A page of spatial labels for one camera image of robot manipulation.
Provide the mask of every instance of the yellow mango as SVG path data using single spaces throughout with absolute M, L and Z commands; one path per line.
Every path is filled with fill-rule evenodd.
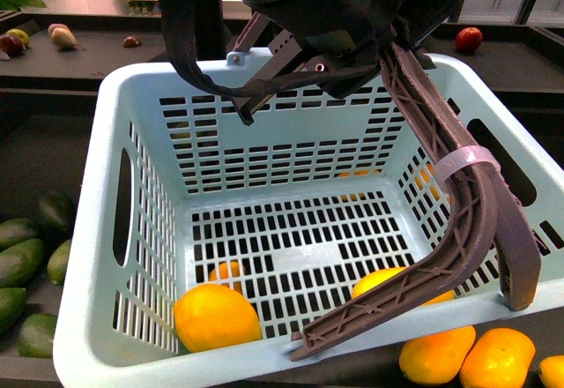
M 564 388 L 564 355 L 551 355 L 538 365 L 538 376 L 546 388 Z
M 475 339 L 473 326 L 410 339 L 399 355 L 399 367 L 415 384 L 446 384 L 458 374 Z
M 522 388 L 535 356 L 522 332 L 494 328 L 482 335 L 460 369 L 463 388 Z

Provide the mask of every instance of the basket bottom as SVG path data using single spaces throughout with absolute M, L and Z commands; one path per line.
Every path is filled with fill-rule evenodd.
M 245 274 L 226 283 L 241 283 L 263 336 L 273 338 L 347 302 L 366 274 L 409 266 L 430 252 L 388 179 L 338 179 L 351 181 L 222 199 L 181 213 L 188 239 L 177 245 L 188 248 L 179 295 L 207 282 L 222 262 L 237 261 Z

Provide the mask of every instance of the table surface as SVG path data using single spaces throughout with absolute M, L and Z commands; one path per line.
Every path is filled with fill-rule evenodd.
M 140 34 L 142 44 L 125 48 L 128 33 L 73 31 L 82 48 L 60 50 L 41 30 L 30 38 L 30 48 L 10 61 L 0 61 L 0 77 L 104 79 L 111 71 L 132 63 L 149 62 L 165 51 L 161 34 Z

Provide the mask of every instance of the basket handle hole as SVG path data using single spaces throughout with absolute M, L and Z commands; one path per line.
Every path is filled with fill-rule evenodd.
M 113 239 L 114 257 L 119 266 L 125 264 L 127 245 L 130 239 L 131 184 L 131 158 L 125 149 L 122 149 L 117 196 L 115 199 Z
M 468 123 L 468 131 L 481 146 L 492 152 L 500 163 L 503 178 L 508 183 L 511 192 L 519 198 L 523 207 L 532 205 L 537 199 L 534 184 L 495 135 L 479 119 L 472 119 Z

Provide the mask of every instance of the apple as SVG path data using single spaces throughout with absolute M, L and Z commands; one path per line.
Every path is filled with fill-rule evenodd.
M 0 35 L 0 49 L 10 57 L 19 55 L 26 47 L 15 35 Z
M 474 26 L 463 29 L 455 39 L 456 48 L 463 53 L 473 53 L 482 44 L 484 36 L 482 32 Z

